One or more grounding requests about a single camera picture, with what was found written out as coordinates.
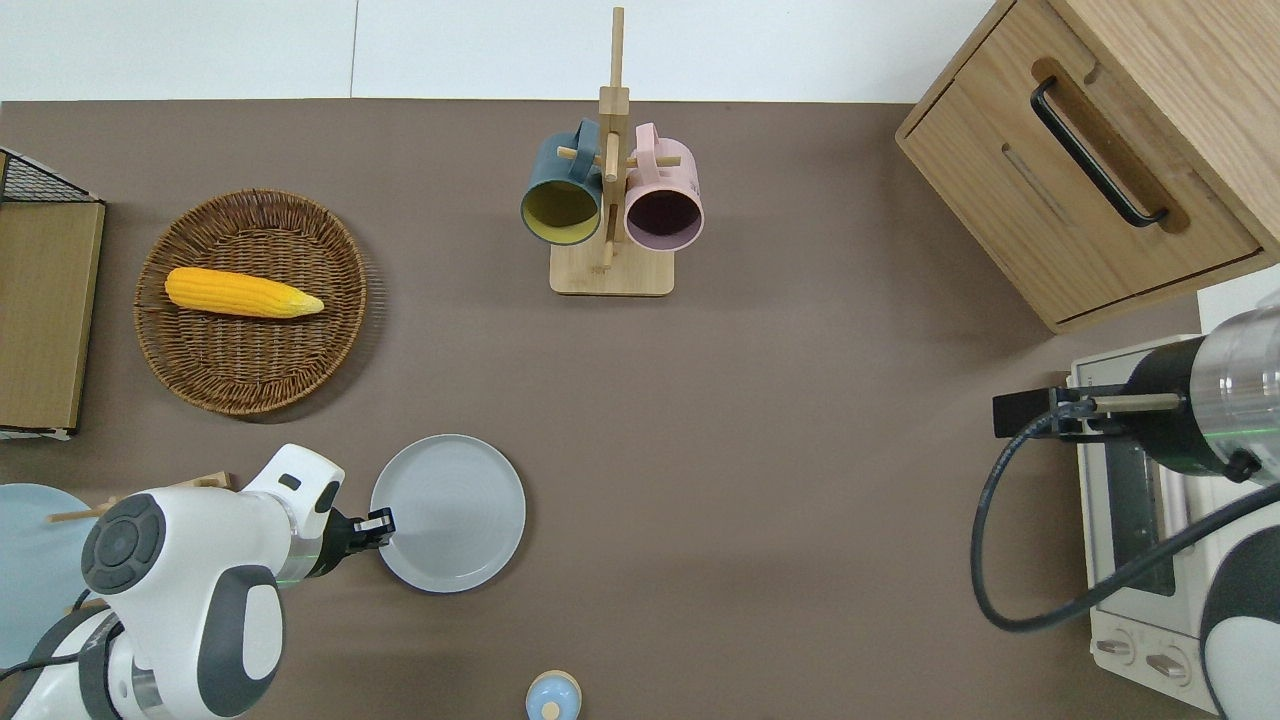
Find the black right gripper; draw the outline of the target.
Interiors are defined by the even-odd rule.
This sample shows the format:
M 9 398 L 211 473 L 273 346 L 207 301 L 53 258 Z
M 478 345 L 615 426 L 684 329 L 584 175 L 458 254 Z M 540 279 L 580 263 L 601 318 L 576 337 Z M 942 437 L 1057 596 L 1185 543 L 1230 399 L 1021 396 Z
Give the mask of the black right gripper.
M 1011 439 L 1019 430 L 1050 410 L 1082 401 L 1085 397 L 1117 395 L 1120 389 L 1121 386 L 1101 386 L 1093 389 L 1052 386 L 995 396 L 993 436 Z M 1070 443 L 1103 443 L 1112 439 L 1132 439 L 1133 430 L 1111 416 L 1070 416 L 1056 420 L 1047 429 L 1036 432 L 1032 438 L 1060 439 Z

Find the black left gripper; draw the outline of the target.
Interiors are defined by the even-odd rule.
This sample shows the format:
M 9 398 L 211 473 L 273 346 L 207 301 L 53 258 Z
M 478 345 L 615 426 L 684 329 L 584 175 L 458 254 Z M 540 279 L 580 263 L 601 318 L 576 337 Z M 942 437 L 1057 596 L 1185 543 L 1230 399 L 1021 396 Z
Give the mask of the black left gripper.
M 392 509 L 372 510 L 367 518 L 347 518 L 337 509 L 330 511 L 330 553 L 335 557 L 385 547 L 394 533 Z

